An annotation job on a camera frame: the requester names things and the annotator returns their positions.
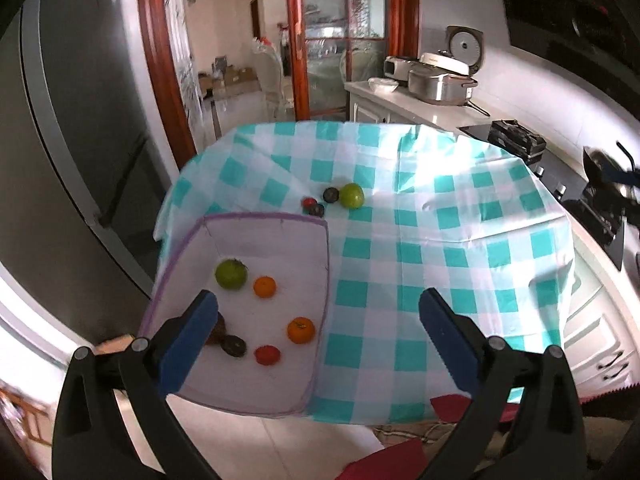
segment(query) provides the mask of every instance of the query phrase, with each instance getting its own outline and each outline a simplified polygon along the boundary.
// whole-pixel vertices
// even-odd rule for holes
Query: teal and white tablecloth
[[[519,158],[428,126],[237,128],[196,156],[167,195],[159,275],[201,216],[300,213],[302,197],[348,182],[366,202],[326,207],[332,290],[313,418],[421,420],[434,415],[430,399],[458,393],[418,319],[429,286],[514,348],[561,343],[574,264],[564,210]]]

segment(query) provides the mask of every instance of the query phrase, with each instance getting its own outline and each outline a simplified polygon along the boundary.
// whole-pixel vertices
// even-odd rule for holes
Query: cabinet drawer
[[[576,383],[617,366],[636,351],[624,320],[603,288],[569,319],[563,346]]]
[[[398,115],[393,112],[389,114],[389,122],[392,124],[415,124],[414,121],[411,121],[406,117],[402,117],[402,115]]]
[[[602,283],[579,254],[575,255],[574,282],[572,284],[569,319],[602,288]]]
[[[351,120],[355,123],[388,123],[389,110],[377,104],[357,99],[351,105]]]
[[[581,383],[576,383],[580,397],[589,397],[610,392],[619,388],[626,388],[636,384],[639,379],[640,360],[634,351],[626,358],[620,359],[613,366]]]

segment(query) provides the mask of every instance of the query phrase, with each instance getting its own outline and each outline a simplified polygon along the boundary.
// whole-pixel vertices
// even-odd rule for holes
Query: small red tomato
[[[271,366],[280,360],[280,350],[275,346],[265,345],[254,350],[255,360],[263,366]]]
[[[302,199],[302,209],[304,211],[309,211],[309,209],[311,207],[315,206],[317,203],[318,203],[318,200],[316,200],[315,198],[310,197],[310,196],[305,196]]]

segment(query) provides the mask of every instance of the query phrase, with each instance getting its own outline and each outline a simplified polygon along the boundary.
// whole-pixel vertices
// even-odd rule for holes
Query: purple-edged tray
[[[239,291],[223,290],[214,277],[228,258],[241,260],[249,278]],[[259,276],[278,290],[262,300],[253,292]],[[228,333],[247,343],[242,358],[206,345],[179,395],[192,402],[242,415],[279,417],[303,413],[313,392],[329,287],[328,231],[324,220],[286,213],[226,213],[201,218],[170,256],[156,279],[140,327],[151,337],[167,319],[182,314],[203,289],[218,298]],[[316,338],[296,345],[287,338],[295,317],[311,319]],[[263,345],[280,349],[279,363],[254,359]]]

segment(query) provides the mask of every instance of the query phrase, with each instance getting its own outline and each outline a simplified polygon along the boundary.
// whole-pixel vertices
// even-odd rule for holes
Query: blue foam pad
[[[218,299],[203,290],[180,318],[182,329],[158,363],[158,392],[165,397],[180,390],[218,321]]]
[[[452,322],[455,316],[449,306],[442,305],[428,290],[418,302],[420,322],[429,334],[458,389],[475,396],[480,387],[478,359],[466,338]]]

